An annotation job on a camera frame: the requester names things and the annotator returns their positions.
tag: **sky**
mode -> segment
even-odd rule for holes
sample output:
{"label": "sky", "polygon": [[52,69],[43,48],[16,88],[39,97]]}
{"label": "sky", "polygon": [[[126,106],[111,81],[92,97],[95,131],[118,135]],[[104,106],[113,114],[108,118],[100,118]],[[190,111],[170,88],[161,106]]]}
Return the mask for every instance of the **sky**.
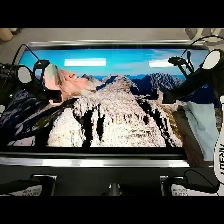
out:
{"label": "sky", "polygon": [[[108,76],[123,74],[137,76],[140,74],[165,73],[181,75],[178,67],[150,67],[149,61],[168,60],[173,56],[180,56],[184,49],[71,49],[71,50],[34,50],[40,59],[48,59],[61,69],[93,76]],[[190,50],[191,60],[196,68],[204,61],[207,50]],[[65,59],[105,58],[106,66],[64,66]],[[25,51],[20,64],[33,69],[36,58]]]}

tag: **blue sky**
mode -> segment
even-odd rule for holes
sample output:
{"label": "blue sky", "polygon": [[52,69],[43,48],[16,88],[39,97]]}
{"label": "blue sky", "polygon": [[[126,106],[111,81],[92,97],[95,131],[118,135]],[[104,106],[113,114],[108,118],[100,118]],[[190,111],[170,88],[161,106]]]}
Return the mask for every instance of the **blue sky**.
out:
{"label": "blue sky", "polygon": [[[150,67],[151,60],[164,60],[180,56],[184,49],[82,49],[82,50],[35,50],[40,59],[48,59],[61,69],[72,71],[79,76],[83,74],[108,76],[110,74],[140,75],[161,72],[170,75],[181,75],[178,67]],[[207,50],[191,50],[191,60],[195,68],[203,62]],[[65,59],[106,58],[106,66],[64,66]],[[20,64],[33,68],[36,58],[25,51]]]}

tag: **white cloth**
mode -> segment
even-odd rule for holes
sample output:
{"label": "white cloth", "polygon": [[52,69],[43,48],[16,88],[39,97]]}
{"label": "white cloth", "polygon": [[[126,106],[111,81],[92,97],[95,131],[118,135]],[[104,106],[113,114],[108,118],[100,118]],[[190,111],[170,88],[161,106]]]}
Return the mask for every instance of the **white cloth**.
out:
{"label": "white cloth", "polygon": [[184,110],[191,130],[201,147],[204,160],[213,161],[215,144],[219,136],[214,104],[188,102]]}

